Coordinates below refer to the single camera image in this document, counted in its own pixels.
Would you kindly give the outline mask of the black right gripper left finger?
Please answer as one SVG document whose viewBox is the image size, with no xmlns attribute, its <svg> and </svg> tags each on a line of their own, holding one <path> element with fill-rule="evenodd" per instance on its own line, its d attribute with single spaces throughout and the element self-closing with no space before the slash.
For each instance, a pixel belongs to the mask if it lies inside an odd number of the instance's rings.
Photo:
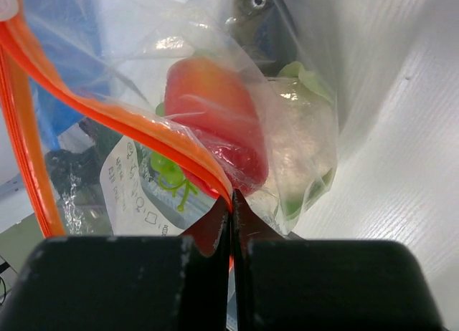
<svg viewBox="0 0 459 331">
<path fill-rule="evenodd" d="M 59 236 L 29 255 L 3 330 L 224 330 L 230 213 L 180 236 Z"/>
</svg>

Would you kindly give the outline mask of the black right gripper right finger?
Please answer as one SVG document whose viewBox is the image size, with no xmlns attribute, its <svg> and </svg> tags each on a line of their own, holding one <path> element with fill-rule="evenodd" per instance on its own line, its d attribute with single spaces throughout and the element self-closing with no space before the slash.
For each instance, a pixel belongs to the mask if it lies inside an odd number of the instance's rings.
<svg viewBox="0 0 459 331">
<path fill-rule="evenodd" d="M 240 330 L 441 330 L 421 267 L 385 240 L 286 240 L 232 197 Z"/>
</svg>

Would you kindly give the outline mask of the white green toy cauliflower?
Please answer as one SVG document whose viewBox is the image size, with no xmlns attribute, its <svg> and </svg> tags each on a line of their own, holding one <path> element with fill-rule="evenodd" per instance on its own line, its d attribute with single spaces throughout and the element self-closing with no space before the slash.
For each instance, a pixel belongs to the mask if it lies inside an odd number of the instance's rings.
<svg viewBox="0 0 459 331">
<path fill-rule="evenodd" d="M 336 168 L 335 98 L 314 71 L 295 61 L 269 79 L 282 118 L 272 132 L 276 183 L 283 215 L 292 220 L 330 188 Z"/>
</svg>

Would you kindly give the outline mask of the clear orange-zipper zip bag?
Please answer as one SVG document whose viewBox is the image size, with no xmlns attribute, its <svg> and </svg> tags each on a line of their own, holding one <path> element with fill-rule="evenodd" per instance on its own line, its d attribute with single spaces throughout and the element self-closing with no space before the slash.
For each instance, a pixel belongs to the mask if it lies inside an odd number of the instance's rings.
<svg viewBox="0 0 459 331">
<path fill-rule="evenodd" d="M 322 0 L 1 0 L 1 108 L 46 237 L 175 236 L 239 191 L 286 235 L 337 169 Z"/>
</svg>

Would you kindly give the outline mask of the orange red toy mango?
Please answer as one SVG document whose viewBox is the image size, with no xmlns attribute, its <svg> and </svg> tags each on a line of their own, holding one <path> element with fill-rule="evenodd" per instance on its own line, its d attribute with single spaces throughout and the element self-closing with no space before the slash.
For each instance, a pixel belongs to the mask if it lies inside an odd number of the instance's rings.
<svg viewBox="0 0 459 331">
<path fill-rule="evenodd" d="M 268 178 L 268 155 L 255 103 L 242 79 L 208 57 L 188 57 L 167 72 L 164 114 L 184 125 L 246 196 Z"/>
</svg>

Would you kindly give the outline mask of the grey toy fish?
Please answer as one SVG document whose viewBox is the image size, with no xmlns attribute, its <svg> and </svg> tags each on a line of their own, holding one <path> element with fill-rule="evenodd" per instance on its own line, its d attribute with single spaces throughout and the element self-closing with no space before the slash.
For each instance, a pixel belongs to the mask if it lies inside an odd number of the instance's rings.
<svg viewBox="0 0 459 331">
<path fill-rule="evenodd" d="M 295 26 L 284 0 L 232 0 L 226 26 L 264 75 L 277 76 L 297 57 Z"/>
</svg>

